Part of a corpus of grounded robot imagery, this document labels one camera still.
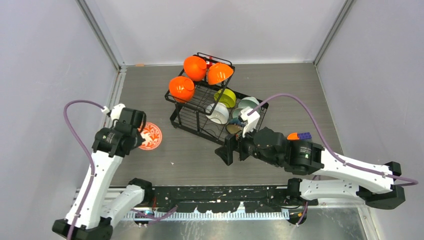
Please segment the white bowl red floral pattern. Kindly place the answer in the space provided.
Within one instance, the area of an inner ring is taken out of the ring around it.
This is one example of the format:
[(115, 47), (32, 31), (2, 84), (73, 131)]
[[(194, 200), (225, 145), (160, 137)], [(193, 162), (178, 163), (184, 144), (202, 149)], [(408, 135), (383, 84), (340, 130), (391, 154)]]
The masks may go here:
[(161, 129), (154, 123), (147, 122), (143, 130), (140, 131), (144, 142), (138, 147), (144, 151), (155, 150), (163, 140)]

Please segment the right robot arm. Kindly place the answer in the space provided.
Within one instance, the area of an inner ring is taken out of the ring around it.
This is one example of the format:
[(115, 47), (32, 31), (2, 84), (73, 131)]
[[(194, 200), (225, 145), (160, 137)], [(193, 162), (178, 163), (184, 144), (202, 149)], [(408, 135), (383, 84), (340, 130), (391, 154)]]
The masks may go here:
[(234, 151), (240, 161), (253, 157), (294, 174), (285, 192), (291, 205), (317, 199), (351, 199), (362, 200), (371, 208), (393, 210), (406, 200), (404, 188), (391, 178), (402, 173), (397, 162), (373, 165), (352, 158), (340, 162), (320, 144), (290, 140), (267, 127), (229, 134), (214, 152), (229, 166)]

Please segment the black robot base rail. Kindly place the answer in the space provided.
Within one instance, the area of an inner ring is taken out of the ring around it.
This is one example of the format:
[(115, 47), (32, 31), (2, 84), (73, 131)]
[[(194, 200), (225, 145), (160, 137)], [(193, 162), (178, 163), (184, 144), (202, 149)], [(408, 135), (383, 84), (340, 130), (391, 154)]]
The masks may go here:
[(155, 186), (137, 207), (153, 207), (158, 212), (177, 207), (178, 213), (234, 213), (244, 206), (246, 213), (272, 213), (304, 204), (289, 197), (285, 185)]

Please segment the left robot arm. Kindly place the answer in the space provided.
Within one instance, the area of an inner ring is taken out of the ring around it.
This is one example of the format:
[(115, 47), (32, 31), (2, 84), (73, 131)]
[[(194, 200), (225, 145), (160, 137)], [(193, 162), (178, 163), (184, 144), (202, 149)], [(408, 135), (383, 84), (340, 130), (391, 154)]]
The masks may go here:
[(110, 114), (113, 124), (94, 137), (90, 166), (80, 192), (65, 218), (56, 220), (52, 231), (68, 240), (109, 240), (117, 223), (136, 205), (148, 207), (154, 199), (152, 183), (132, 179), (114, 200), (104, 199), (113, 176), (125, 156), (145, 141), (143, 111), (115, 106)]

